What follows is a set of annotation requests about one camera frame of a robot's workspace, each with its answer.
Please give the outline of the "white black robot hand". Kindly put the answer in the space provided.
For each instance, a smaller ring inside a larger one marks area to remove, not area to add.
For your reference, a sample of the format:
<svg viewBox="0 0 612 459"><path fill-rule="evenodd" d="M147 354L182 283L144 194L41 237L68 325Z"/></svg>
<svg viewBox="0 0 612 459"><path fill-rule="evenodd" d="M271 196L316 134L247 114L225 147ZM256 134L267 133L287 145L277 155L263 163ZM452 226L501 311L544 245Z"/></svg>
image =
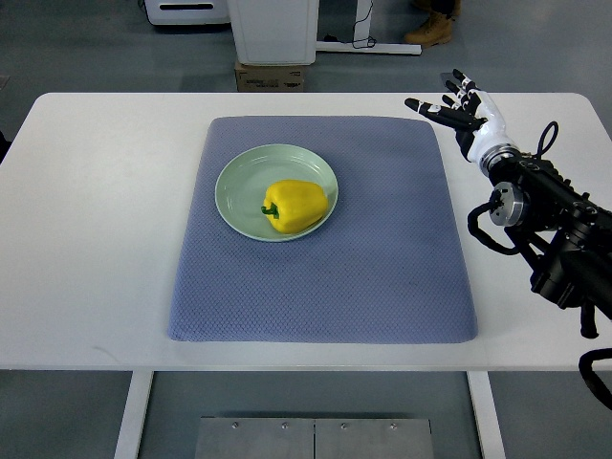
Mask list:
<svg viewBox="0 0 612 459"><path fill-rule="evenodd" d="M446 81L451 96L442 97L442 104L407 98L404 105L427 120L451 128L463 157L481 164L486 153L498 146L515 148L506 133L506 122L491 96L458 69L453 80Z"/></svg>

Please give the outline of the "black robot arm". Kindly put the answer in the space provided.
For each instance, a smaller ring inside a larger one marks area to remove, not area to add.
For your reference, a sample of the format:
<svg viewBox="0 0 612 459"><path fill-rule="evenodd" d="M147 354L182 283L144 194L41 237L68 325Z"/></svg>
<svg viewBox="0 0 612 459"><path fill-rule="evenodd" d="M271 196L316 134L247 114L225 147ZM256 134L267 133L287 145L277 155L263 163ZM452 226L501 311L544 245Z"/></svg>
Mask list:
<svg viewBox="0 0 612 459"><path fill-rule="evenodd" d="M577 193L545 159L558 134L550 122L534 154L496 147L484 160L489 200L468 215L468 230L532 269L532 292L560 309L579 310L580 333L598 336L596 314L611 315L611 213Z"/></svg>

